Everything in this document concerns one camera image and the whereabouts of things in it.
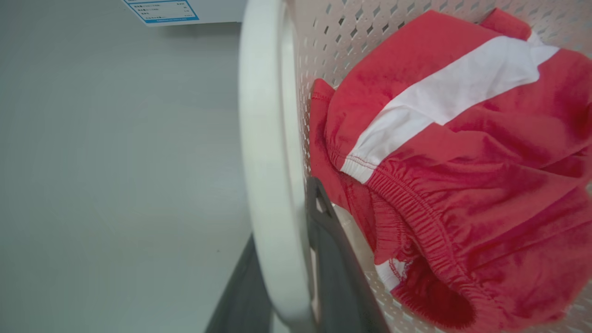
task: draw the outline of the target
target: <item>white stripe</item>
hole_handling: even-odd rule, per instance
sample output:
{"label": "white stripe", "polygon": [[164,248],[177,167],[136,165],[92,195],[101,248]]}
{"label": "white stripe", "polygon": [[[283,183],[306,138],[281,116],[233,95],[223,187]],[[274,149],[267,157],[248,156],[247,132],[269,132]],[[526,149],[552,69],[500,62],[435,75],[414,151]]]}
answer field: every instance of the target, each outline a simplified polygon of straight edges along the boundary
{"label": "white stripe", "polygon": [[384,284],[384,288],[390,292],[392,289],[394,289],[395,287],[397,287],[399,285],[399,283],[401,283],[401,281],[399,281],[399,278],[395,275],[395,273],[393,273],[392,269],[391,269],[391,263],[394,266],[394,268],[397,270],[397,273],[399,274],[399,276],[404,277],[406,276],[406,272],[405,272],[405,263],[396,259],[390,259],[390,260],[386,260],[385,262],[383,262],[380,265],[376,265],[376,272],[378,273],[378,277],[380,278],[380,280],[382,281],[382,283]]}
{"label": "white stripe", "polygon": [[444,125],[477,103],[536,82],[537,66],[558,50],[505,36],[485,42],[385,105],[362,132],[341,171],[367,182],[383,159],[429,124]]}
{"label": "white stripe", "polygon": [[530,31],[530,37],[528,37],[528,39],[526,40],[529,44],[533,45],[533,46],[541,46],[541,45],[545,45],[543,43],[542,40],[540,40],[539,35],[534,32],[534,31]]}

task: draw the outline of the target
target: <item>laundry basket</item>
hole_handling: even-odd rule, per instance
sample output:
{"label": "laundry basket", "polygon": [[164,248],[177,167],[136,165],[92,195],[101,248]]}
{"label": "laundry basket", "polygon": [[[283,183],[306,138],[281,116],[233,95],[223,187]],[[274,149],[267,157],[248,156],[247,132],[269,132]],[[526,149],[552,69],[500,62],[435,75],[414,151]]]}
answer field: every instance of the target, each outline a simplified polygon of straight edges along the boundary
{"label": "laundry basket", "polygon": [[[247,193],[265,286],[276,313],[293,331],[312,331],[319,316],[304,204],[313,81],[322,78],[337,87],[380,42],[428,10],[478,23],[496,7],[529,23],[543,42],[592,57],[588,0],[249,1],[239,75]],[[384,289],[355,221],[342,209],[337,214],[391,331],[440,332]],[[528,331],[592,332],[592,284],[565,320]]]}

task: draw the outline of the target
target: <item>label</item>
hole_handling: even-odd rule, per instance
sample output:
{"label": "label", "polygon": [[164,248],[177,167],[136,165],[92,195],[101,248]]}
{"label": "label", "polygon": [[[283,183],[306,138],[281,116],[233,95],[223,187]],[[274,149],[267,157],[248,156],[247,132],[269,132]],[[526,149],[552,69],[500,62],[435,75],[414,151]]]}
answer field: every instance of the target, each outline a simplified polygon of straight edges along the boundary
{"label": "label", "polygon": [[186,0],[149,1],[126,0],[128,6],[146,23],[199,20]]}

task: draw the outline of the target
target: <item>basket handle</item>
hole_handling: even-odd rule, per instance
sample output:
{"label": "basket handle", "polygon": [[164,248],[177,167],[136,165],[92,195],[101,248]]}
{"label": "basket handle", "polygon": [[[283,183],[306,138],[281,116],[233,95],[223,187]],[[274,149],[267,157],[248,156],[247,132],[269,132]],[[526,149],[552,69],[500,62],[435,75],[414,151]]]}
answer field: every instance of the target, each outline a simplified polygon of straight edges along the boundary
{"label": "basket handle", "polygon": [[290,13],[284,0],[247,4],[239,56],[240,131],[253,237],[269,298],[292,332],[313,332]]}

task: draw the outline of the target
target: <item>gray wall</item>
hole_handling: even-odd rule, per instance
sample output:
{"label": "gray wall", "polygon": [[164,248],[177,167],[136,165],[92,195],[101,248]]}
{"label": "gray wall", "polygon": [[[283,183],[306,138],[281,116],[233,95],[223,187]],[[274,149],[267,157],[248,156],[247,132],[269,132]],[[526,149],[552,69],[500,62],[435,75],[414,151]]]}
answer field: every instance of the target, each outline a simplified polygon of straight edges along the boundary
{"label": "gray wall", "polygon": [[250,227],[238,24],[0,0],[0,332],[200,332]]}

